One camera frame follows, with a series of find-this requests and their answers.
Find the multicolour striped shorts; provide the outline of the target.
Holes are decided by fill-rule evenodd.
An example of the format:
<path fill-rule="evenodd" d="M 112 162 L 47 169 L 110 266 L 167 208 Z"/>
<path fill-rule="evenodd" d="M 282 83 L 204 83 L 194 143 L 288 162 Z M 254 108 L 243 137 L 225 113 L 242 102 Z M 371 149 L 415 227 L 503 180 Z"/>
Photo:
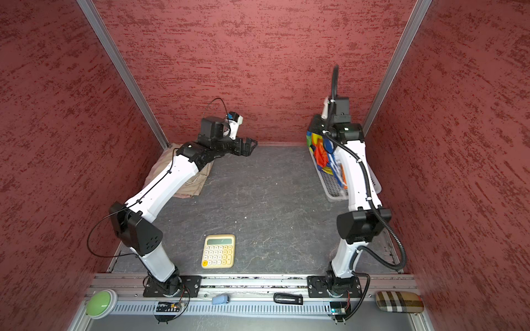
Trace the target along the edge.
<path fill-rule="evenodd" d="M 344 167 L 335 157 L 335 145 L 322 135 L 314 132 L 306 132 L 306 144 L 313 155 L 317 169 L 327 175 L 332 175 L 341 189 L 348 188 Z"/>

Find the beige shorts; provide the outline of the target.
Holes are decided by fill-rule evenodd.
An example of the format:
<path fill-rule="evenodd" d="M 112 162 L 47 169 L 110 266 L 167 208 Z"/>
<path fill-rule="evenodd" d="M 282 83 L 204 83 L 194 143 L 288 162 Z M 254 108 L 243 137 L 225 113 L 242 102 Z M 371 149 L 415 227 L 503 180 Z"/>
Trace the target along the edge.
<path fill-rule="evenodd" d="M 195 176 L 190 178 L 173 196 L 175 198 L 187 199 L 194 196 L 199 196 L 208 176 L 211 173 L 214 162 L 207 164 Z"/>

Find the pink shorts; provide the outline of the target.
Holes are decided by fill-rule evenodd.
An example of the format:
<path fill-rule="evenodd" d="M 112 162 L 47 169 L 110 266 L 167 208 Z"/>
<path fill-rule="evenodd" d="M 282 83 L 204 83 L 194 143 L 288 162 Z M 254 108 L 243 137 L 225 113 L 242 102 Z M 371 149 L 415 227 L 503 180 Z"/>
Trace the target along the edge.
<path fill-rule="evenodd" d="M 174 150 L 178 149 L 179 147 L 179 144 L 172 143 L 167 150 L 164 150 L 159 159 L 150 169 L 148 176 L 144 181 L 143 188 L 149 185 L 149 183 L 152 182 L 152 180 L 156 178 L 156 176 L 159 175 L 171 163 L 173 159 L 172 154 L 174 153 Z"/>

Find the white plastic basket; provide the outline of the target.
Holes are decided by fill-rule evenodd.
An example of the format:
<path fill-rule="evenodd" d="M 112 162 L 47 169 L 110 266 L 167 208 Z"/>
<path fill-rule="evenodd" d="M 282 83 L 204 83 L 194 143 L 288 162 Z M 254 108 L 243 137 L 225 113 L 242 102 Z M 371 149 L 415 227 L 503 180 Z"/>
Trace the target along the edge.
<path fill-rule="evenodd" d="M 309 151 L 311 159 L 313 161 L 313 165 L 315 166 L 317 175 L 320 179 L 321 185 L 324 189 L 325 195 L 327 197 L 327 200 L 329 202 L 338 202 L 338 201 L 344 201 L 349 198 L 348 191 L 343 189 L 336 178 L 333 175 L 329 175 L 321 170 L 319 170 L 318 165 L 316 164 L 315 157 L 313 156 L 313 152 L 310 149 Z M 375 189 L 376 194 L 380 194 L 382 192 L 382 186 L 380 182 L 378 181 L 378 178 L 373 173 L 370 166 L 368 166 L 369 176 L 371 179 L 371 183 L 373 185 L 373 188 Z"/>

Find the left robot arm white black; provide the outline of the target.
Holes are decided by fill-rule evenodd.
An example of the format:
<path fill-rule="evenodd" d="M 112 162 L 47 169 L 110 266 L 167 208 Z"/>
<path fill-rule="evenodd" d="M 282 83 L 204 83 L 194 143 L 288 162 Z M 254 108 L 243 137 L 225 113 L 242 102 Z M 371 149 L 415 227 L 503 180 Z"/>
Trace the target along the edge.
<path fill-rule="evenodd" d="M 165 252 L 163 232 L 153 222 L 172 196 L 209 163 L 225 156 L 248 157 L 258 146 L 250 138 L 230 137 L 188 142 L 172 151 L 172 159 L 149 184 L 125 204 L 110 209 L 114 233 L 148 271 L 148 281 L 159 295 L 174 297 L 184 291 L 177 266 Z"/>

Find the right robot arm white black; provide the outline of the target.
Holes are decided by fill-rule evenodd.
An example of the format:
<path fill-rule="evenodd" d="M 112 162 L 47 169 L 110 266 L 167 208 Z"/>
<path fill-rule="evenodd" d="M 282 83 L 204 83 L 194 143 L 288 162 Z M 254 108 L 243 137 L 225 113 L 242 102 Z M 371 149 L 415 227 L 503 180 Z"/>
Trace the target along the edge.
<path fill-rule="evenodd" d="M 330 297 L 360 296 L 356 270 L 362 254 L 382 265 L 386 260 L 369 248 L 384 229 L 389 228 L 391 211 L 378 198 L 367 162 L 364 134 L 358 124 L 332 124 L 316 114 L 306 134 L 313 162 L 323 175 L 332 176 L 348 198 L 348 212 L 336 219 L 340 243 L 324 277 L 310 277 L 314 288 L 321 283 Z"/>

